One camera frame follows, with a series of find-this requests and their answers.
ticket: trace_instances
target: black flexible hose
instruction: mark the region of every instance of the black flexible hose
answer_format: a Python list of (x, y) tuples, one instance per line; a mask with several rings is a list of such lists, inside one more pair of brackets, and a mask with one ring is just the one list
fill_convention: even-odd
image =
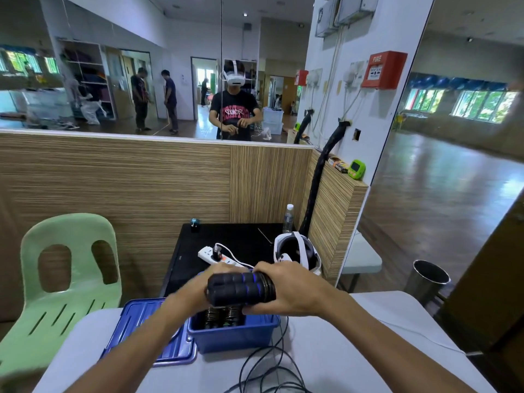
[(311, 117), (313, 116), (313, 113), (315, 111), (313, 109), (309, 109), (306, 111), (304, 120), (300, 123), (300, 128), (298, 129), (297, 136), (295, 137), (293, 144), (298, 145), (298, 142), (300, 141), (300, 138), (302, 138), (302, 134), (304, 133), (305, 129), (308, 127), (309, 123), (311, 122)]
[(313, 180), (311, 181), (311, 189), (309, 191), (308, 205), (305, 209), (304, 219), (300, 225), (299, 232), (301, 235), (308, 237), (309, 235), (309, 226), (311, 224), (311, 217), (313, 216), (313, 209), (315, 208), (315, 202), (317, 201), (318, 187), (320, 186), (320, 179), (322, 178), (322, 171), (324, 171), (324, 164), (329, 158), (329, 153), (335, 145), (344, 138), (346, 133), (346, 128), (350, 127), (351, 123), (349, 121), (339, 121), (338, 127), (331, 134), (331, 137), (324, 146), (324, 149), (320, 153), (320, 156), (317, 161), (317, 166), (313, 172)]

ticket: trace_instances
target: wooden floor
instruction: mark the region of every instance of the wooden floor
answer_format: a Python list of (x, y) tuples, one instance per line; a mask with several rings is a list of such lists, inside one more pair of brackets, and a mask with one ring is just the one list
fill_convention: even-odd
[[(81, 121), (77, 121), (80, 132), (104, 132), (104, 133), (122, 133), (127, 135), (136, 134), (135, 119), (129, 118), (125, 120), (100, 120), (101, 125), (88, 125)], [(282, 122), (284, 128), (292, 128), (297, 122), (296, 116), (284, 115)], [(146, 126), (151, 128), (151, 131), (141, 132), (139, 135), (155, 135), (155, 136), (174, 136), (178, 138), (197, 138), (197, 139), (216, 139), (217, 128), (209, 122), (209, 108), (198, 105), (198, 120), (179, 120), (179, 133), (173, 135), (169, 132), (171, 128), (168, 125), (167, 120), (159, 118), (147, 118)], [(25, 123), (19, 121), (0, 120), (0, 128), (24, 128)], [(282, 130), (281, 135), (272, 135), (271, 142), (274, 143), (286, 143), (287, 133)], [(257, 132), (252, 134), (253, 141), (263, 141), (262, 136), (259, 136)]]
[(440, 265), (456, 283), (523, 186), (520, 162), (392, 133), (358, 225), (383, 270), (361, 275), (356, 292), (402, 290), (415, 259)]

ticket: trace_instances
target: hand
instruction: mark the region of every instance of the hand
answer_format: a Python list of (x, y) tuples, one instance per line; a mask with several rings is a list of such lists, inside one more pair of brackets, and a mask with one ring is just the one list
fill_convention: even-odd
[(311, 273), (298, 262), (259, 262), (253, 271), (261, 271), (272, 279), (277, 299), (244, 307), (244, 314), (325, 317), (326, 304), (338, 292), (322, 277)]
[(176, 296), (176, 301), (184, 301), (188, 305), (189, 314), (188, 317), (193, 316), (194, 314), (207, 309), (210, 305), (206, 298), (206, 287), (207, 280), (211, 275), (217, 273), (244, 273), (248, 269), (244, 267), (233, 266), (232, 264), (226, 264), (225, 262), (218, 262), (209, 266), (204, 272), (193, 277), (189, 280), (182, 288), (180, 288), (176, 293), (170, 295), (169, 297)]
[(239, 132), (239, 129), (234, 125), (222, 125), (222, 131), (235, 135)]
[(252, 124), (251, 118), (241, 118), (239, 119), (239, 126), (242, 128), (247, 128), (248, 125)]

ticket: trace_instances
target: water bottle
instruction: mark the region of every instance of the water bottle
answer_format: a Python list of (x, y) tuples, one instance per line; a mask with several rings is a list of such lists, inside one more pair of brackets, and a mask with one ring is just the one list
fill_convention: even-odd
[(288, 204), (287, 211), (284, 214), (283, 233), (291, 233), (293, 231), (293, 205)]

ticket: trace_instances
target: red fire alarm box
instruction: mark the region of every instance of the red fire alarm box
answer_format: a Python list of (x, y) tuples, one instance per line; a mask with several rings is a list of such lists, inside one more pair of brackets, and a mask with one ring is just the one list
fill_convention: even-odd
[(371, 55), (362, 87), (395, 90), (400, 81), (406, 59), (408, 59), (407, 53), (396, 51)]
[(308, 76), (307, 70), (298, 70), (295, 77), (295, 85), (305, 85), (305, 78)]

